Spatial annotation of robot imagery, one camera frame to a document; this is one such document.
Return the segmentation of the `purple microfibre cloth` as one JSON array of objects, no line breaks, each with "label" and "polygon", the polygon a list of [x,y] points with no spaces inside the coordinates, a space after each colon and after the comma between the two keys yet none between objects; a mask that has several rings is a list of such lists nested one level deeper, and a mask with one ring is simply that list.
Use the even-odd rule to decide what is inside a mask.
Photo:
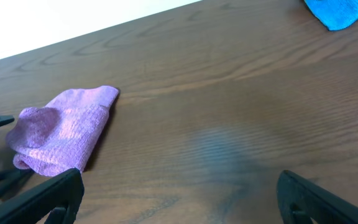
[{"label": "purple microfibre cloth", "polygon": [[6,143],[18,169],[53,177],[68,169],[84,171],[119,96],[112,86],[69,89],[42,108],[21,111]]}]

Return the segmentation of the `blue cloth in pile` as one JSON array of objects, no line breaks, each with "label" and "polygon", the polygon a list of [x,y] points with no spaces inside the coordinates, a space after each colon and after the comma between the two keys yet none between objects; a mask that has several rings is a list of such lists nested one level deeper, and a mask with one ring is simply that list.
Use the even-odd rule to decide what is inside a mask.
[{"label": "blue cloth in pile", "polygon": [[358,20],[358,0],[304,0],[311,13],[330,31],[348,28]]}]

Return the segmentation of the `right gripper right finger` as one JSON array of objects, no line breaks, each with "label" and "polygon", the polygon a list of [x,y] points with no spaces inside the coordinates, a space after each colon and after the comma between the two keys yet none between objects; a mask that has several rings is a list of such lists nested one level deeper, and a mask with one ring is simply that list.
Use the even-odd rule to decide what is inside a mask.
[{"label": "right gripper right finger", "polygon": [[277,202],[284,224],[358,224],[358,207],[285,170],[277,182]]}]

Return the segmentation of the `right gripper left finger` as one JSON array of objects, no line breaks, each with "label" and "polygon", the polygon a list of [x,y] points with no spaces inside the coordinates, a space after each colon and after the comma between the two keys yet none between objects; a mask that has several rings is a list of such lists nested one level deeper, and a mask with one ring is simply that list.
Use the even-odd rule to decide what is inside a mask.
[{"label": "right gripper left finger", "polygon": [[0,204],[0,223],[71,224],[85,192],[81,172],[68,169],[34,188]]}]

